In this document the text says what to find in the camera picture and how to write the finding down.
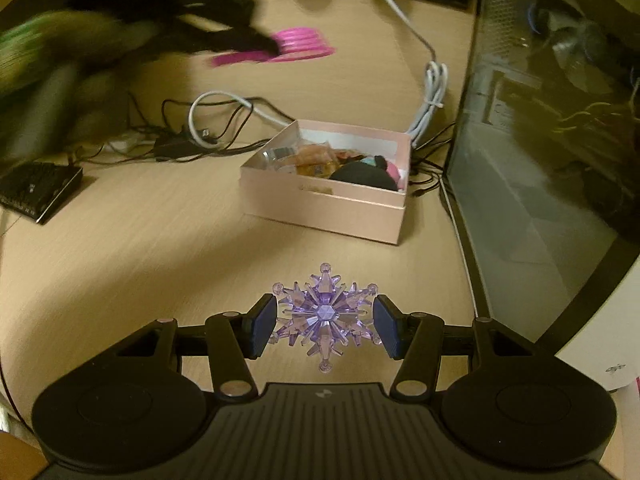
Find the pink box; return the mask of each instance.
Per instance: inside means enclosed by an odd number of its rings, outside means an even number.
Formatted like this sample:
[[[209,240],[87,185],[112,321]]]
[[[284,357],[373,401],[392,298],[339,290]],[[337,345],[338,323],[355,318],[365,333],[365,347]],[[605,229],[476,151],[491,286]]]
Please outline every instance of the pink box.
[[[398,167],[401,190],[268,170],[265,150],[292,146],[300,138],[328,141],[333,148],[356,148],[383,155]],[[295,121],[242,165],[242,205],[252,215],[397,244],[410,155],[411,139],[407,134],[348,124]]]

